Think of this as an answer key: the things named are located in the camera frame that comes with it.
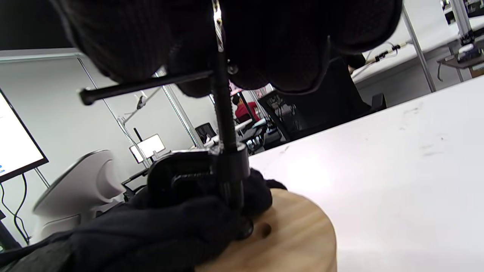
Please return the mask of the person's left hand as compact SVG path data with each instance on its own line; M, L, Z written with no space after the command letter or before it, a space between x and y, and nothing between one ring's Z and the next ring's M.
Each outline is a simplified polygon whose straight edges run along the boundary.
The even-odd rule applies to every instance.
M36 250L35 272L188 272L220 255L240 232L240 217L216 196L162 208L128 205Z

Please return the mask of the person's right hand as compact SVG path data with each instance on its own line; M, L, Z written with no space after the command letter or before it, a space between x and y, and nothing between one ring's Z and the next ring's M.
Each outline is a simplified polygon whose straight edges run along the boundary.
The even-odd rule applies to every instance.
M117 83L208 70L217 51L211 0L52 0L67 37ZM244 90L288 94L321 82L333 51L356 54L388 40L401 0L220 0L223 51Z

